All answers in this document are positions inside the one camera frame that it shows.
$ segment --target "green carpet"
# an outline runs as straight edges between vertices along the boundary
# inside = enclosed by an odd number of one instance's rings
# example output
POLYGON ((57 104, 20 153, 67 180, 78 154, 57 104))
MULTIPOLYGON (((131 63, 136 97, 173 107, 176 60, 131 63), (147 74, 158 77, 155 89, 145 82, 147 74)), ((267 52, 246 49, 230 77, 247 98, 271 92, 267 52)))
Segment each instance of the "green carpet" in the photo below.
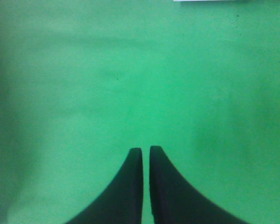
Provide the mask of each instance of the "green carpet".
POLYGON ((0 1, 0 224, 62 224, 128 150, 280 224, 280 0, 0 1))

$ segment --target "green backdrop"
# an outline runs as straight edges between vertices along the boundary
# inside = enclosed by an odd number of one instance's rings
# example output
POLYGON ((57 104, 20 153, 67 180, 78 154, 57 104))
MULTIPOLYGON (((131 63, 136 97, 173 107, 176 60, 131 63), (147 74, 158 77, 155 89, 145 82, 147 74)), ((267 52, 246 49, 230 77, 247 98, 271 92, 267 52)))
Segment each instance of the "green backdrop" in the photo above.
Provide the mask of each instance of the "green backdrop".
POLYGON ((151 145, 280 224, 280 0, 0 1, 0 224, 69 220, 132 147, 152 224, 151 145))

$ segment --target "green floor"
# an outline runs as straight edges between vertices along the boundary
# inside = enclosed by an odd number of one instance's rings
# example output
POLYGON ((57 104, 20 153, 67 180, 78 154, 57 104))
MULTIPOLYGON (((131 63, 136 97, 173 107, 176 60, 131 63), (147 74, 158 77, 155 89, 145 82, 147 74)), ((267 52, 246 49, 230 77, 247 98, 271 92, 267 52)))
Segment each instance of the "green floor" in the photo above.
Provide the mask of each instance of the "green floor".
POLYGON ((280 0, 0 1, 0 224, 69 220, 132 147, 152 224, 151 145, 280 224, 280 0))

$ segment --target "green surface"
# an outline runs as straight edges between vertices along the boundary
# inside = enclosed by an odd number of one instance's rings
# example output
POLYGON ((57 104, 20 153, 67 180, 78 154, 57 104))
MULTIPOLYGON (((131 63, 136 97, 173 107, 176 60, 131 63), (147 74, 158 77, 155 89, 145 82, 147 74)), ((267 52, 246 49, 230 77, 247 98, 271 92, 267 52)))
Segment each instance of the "green surface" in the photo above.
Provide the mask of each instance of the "green surface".
POLYGON ((61 224, 132 147, 280 224, 280 0, 0 1, 0 224, 61 224))

